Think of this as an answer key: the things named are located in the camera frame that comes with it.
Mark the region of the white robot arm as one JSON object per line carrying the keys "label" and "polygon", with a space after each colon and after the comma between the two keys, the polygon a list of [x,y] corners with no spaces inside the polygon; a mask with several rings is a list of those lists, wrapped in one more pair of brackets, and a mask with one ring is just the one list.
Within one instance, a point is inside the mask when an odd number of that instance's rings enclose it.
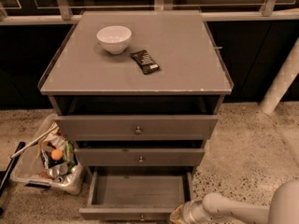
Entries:
{"label": "white robot arm", "polygon": [[224,222],[227,217],[245,224],[299,224],[299,181],[281,185],[269,206],[232,201],[219,193],[178,206],[170,215],[173,224]]}

